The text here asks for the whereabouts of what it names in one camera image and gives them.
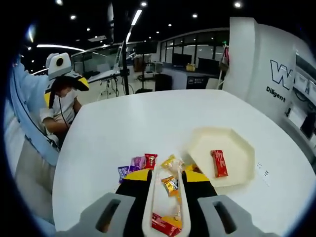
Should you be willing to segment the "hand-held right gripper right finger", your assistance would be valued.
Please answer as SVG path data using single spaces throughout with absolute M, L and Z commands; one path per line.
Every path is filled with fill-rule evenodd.
M 182 172 L 190 213 L 190 237 L 276 237 L 252 222 L 252 216 L 226 195 L 218 195 L 202 173 Z

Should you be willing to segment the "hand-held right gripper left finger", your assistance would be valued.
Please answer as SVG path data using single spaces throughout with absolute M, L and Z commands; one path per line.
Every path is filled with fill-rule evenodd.
M 152 171 L 132 172 L 115 193 L 107 193 L 87 207 L 79 222 L 57 237 L 143 237 L 142 221 Z

